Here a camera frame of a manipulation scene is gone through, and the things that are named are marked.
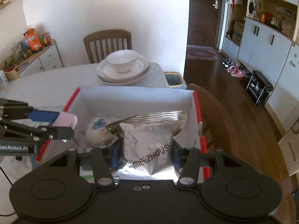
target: cable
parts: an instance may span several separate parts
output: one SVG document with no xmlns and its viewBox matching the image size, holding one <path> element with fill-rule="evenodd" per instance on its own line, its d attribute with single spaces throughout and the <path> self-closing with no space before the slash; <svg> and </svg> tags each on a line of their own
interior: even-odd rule
<svg viewBox="0 0 299 224">
<path fill-rule="evenodd" d="M 0 167 L 0 170 L 3 172 L 4 176 L 6 177 L 6 179 L 8 180 L 8 182 L 10 183 L 10 185 L 12 186 L 12 182 L 11 180 L 9 179 L 9 177 L 7 177 L 6 173 L 4 172 L 4 170 L 2 169 L 2 167 Z"/>
<path fill-rule="evenodd" d="M 4 172 L 4 170 L 2 169 L 1 166 L 0 166 L 0 170 L 3 172 L 4 176 L 6 177 L 6 179 L 8 180 L 8 182 L 10 183 L 10 185 L 12 186 L 13 184 L 12 184 L 11 180 L 9 179 L 9 177 L 7 177 L 6 173 Z M 14 214 L 15 214 L 15 212 L 11 213 L 9 215 L 0 215 L 0 217 L 9 217 L 9 216 L 12 216 Z"/>
</svg>

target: silver snack bag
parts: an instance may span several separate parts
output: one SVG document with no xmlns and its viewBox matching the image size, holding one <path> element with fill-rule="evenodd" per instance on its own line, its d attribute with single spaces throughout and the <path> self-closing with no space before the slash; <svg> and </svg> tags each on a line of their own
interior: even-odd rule
<svg viewBox="0 0 299 224">
<path fill-rule="evenodd" d="M 106 126 L 123 139 L 123 163 L 113 172 L 118 179 L 172 179 L 178 172 L 172 162 L 172 137 L 186 124 L 184 111 L 136 115 Z"/>
</svg>

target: wooden chair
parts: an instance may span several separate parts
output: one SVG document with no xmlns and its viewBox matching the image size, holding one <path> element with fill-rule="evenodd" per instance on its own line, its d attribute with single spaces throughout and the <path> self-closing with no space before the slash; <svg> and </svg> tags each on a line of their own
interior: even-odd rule
<svg viewBox="0 0 299 224">
<path fill-rule="evenodd" d="M 84 44 L 85 44 L 85 48 L 90 63 L 95 63 L 92 54 L 92 49 L 90 47 L 90 43 L 92 42 L 95 48 L 95 56 L 96 56 L 97 63 L 105 59 L 110 53 L 114 51 L 121 50 L 121 49 L 132 49 L 131 33 L 128 31 L 120 30 L 120 29 L 112 29 L 112 30 L 94 32 L 90 35 L 87 35 L 84 38 Z M 99 57 L 98 44 L 100 45 L 101 58 Z"/>
<path fill-rule="evenodd" d="M 213 148 L 223 149 L 237 157 L 234 129 L 224 107 L 211 93 L 200 86 L 190 84 L 187 89 L 197 92 L 201 115 L 207 123 L 202 134 L 206 135 L 207 130 L 212 134 L 212 141 L 207 143 L 208 152 Z"/>
</svg>

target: doorway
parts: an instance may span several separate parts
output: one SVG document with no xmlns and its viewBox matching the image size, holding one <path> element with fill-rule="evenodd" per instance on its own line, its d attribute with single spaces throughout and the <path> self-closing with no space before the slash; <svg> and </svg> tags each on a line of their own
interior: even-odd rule
<svg viewBox="0 0 299 224">
<path fill-rule="evenodd" d="M 190 0 L 188 46 L 216 48 L 221 0 Z"/>
</svg>

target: door handle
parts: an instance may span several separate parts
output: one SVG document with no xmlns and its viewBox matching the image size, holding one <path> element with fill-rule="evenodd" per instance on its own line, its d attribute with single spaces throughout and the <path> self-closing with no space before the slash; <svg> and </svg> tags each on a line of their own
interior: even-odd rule
<svg viewBox="0 0 299 224">
<path fill-rule="evenodd" d="M 271 45 L 273 45 L 273 42 L 274 42 L 274 38 L 275 38 L 275 35 L 273 35 L 273 39 L 272 39 L 272 43 L 271 43 Z"/>
<path fill-rule="evenodd" d="M 215 4 L 213 4 L 215 9 L 219 9 L 219 0 L 215 0 Z"/>
</svg>

